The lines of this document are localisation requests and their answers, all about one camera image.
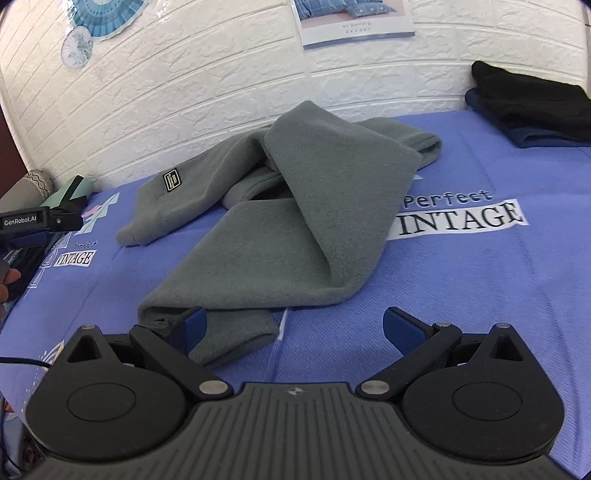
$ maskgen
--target folded navy cloth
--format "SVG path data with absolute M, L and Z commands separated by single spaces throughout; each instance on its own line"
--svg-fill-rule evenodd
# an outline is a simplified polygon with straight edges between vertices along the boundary
M 591 147 L 591 142 L 583 142 L 554 130 L 539 127 L 509 127 L 482 103 L 478 89 L 473 88 L 466 92 L 466 103 L 476 113 L 497 127 L 518 148 Z

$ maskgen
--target mint green pillow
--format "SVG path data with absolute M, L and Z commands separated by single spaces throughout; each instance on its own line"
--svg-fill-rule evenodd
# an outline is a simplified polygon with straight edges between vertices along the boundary
M 76 177 L 72 177 L 68 182 L 66 182 L 66 184 L 62 188 L 60 188 L 57 192 L 55 192 L 53 195 L 51 195 L 45 202 L 43 202 L 41 204 L 41 206 L 42 207 L 49 207 L 49 208 L 57 207 L 60 204 L 64 195 L 66 194 L 68 188 L 70 188 L 70 185 L 72 185 L 72 182 L 74 181 L 75 178 Z M 92 193 L 92 189 L 94 186 L 95 186 L 94 179 L 89 179 L 89 178 L 83 179 L 80 182 L 80 185 L 78 185 L 78 187 L 74 191 L 74 193 L 72 195 L 72 199 L 79 198 L 79 197 L 90 197 L 90 194 Z

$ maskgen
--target gray fleece scarf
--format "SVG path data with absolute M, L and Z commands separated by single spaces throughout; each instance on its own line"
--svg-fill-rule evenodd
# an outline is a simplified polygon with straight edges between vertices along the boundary
M 146 245 L 221 201 L 229 211 L 139 306 L 167 336 L 207 310 L 190 357 L 214 367 L 271 343 L 270 308 L 342 302 L 369 278 L 418 168 L 439 137 L 388 118 L 348 123 L 304 102 L 235 135 L 138 192 L 122 245 Z

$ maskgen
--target blue bedsheet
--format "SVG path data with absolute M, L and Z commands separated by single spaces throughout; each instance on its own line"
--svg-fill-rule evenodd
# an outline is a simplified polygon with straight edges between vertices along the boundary
M 217 373 L 235 386 L 356 384 L 400 356 L 381 330 L 392 305 L 467 332 L 510 322 L 565 404 L 552 457 L 581 477 L 591 469 L 591 148 L 519 150 L 473 112 L 401 120 L 440 135 L 443 154 L 418 172 L 366 286 L 337 306 L 289 308 L 274 344 Z M 121 248 L 115 232 L 131 220 L 141 183 L 91 200 L 85 229 L 56 245 L 12 311 L 0 355 L 50 360 L 87 323 L 128 330 L 140 300 L 225 212 L 215 207 L 152 245 Z M 82 251 L 95 252 L 63 256 Z M 15 411 L 24 412 L 42 375 L 0 366 L 0 390 Z

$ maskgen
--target metal screw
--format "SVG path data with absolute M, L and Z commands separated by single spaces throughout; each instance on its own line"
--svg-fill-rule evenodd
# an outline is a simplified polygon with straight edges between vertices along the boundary
M 361 391 L 367 395 L 383 395 L 389 390 L 390 385 L 383 380 L 367 380 L 361 384 Z
M 228 384 L 221 380 L 206 380 L 199 385 L 199 390 L 206 395 L 221 395 L 228 391 Z

